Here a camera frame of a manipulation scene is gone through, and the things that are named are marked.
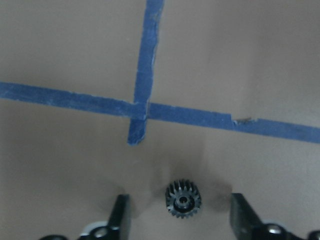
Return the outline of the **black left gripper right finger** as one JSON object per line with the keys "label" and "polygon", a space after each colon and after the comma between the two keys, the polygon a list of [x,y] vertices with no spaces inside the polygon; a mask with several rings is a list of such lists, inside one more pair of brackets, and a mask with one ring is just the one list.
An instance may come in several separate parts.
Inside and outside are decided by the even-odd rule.
{"label": "black left gripper right finger", "polygon": [[237,240],[254,240],[262,220],[241,193],[232,193],[229,222]]}

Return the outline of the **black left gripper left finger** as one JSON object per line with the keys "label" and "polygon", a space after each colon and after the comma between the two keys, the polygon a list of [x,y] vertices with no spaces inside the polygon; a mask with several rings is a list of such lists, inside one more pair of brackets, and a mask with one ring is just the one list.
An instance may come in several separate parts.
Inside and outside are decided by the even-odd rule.
{"label": "black left gripper left finger", "polygon": [[108,240],[128,240],[131,229],[131,199],[129,194],[117,196],[107,224]]}

